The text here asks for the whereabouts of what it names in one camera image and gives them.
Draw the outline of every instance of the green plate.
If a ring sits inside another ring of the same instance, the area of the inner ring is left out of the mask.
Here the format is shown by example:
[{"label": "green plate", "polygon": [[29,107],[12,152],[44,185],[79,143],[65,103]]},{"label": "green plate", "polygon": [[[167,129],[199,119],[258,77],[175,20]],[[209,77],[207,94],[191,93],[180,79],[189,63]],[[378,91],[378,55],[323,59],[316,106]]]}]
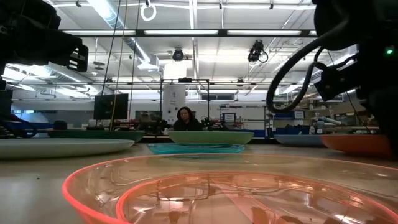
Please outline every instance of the green plate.
[{"label": "green plate", "polygon": [[143,131],[84,131],[59,130],[50,131],[51,138],[78,138],[78,139],[125,139],[139,142],[144,137]]},{"label": "green plate", "polygon": [[247,144],[254,133],[235,131],[170,131],[175,143],[224,143]]}]

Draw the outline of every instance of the pole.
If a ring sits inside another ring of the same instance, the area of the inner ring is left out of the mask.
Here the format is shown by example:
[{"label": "pole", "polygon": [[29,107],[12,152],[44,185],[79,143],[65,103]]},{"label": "pole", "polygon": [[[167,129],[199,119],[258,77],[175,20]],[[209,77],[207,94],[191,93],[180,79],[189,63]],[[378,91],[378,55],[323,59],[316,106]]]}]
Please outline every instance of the pole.
[{"label": "pole", "polygon": [[163,98],[162,98],[162,91],[163,91],[163,78],[161,78],[160,79],[160,105],[159,105],[159,108],[160,108],[160,118],[161,118],[161,120],[163,120],[163,108],[162,108],[162,100],[163,100]]},{"label": "pole", "polygon": [[210,81],[207,80],[207,119],[210,120]]}]

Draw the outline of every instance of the ceiling-mounted camera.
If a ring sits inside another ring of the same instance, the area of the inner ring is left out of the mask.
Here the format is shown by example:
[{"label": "ceiling-mounted camera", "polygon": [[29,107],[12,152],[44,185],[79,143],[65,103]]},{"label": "ceiling-mounted camera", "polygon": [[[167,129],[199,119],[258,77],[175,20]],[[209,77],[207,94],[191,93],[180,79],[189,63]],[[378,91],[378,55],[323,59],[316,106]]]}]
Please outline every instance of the ceiling-mounted camera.
[{"label": "ceiling-mounted camera", "polygon": [[264,51],[264,44],[262,43],[262,40],[256,40],[253,47],[250,49],[248,61],[251,63],[257,61],[265,63],[268,61],[268,54]]},{"label": "ceiling-mounted camera", "polygon": [[237,83],[244,83],[243,78],[239,78],[236,82]]},{"label": "ceiling-mounted camera", "polygon": [[182,52],[182,49],[175,49],[172,58],[176,62],[182,61],[184,59],[184,53]]}]

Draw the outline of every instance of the gray plate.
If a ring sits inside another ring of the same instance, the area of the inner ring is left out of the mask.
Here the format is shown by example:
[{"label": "gray plate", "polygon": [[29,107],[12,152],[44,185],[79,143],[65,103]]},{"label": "gray plate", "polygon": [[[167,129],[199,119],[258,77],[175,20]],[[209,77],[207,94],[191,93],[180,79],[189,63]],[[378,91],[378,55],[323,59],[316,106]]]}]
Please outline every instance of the gray plate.
[{"label": "gray plate", "polygon": [[299,147],[325,147],[322,143],[320,135],[316,134],[285,134],[275,135],[275,139],[287,146]]}]

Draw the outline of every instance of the dark hair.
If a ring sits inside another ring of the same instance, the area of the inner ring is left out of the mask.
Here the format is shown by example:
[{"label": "dark hair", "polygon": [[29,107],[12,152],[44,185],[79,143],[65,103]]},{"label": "dark hair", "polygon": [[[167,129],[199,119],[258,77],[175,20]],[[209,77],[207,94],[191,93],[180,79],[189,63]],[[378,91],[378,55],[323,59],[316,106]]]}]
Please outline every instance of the dark hair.
[{"label": "dark hair", "polygon": [[191,121],[191,120],[193,120],[193,113],[192,113],[192,110],[189,108],[189,107],[187,107],[187,106],[183,106],[183,107],[181,107],[179,110],[178,110],[178,112],[177,112],[177,118],[179,119],[179,120],[181,120],[181,110],[187,110],[188,111],[188,114],[189,114],[189,120]]}]

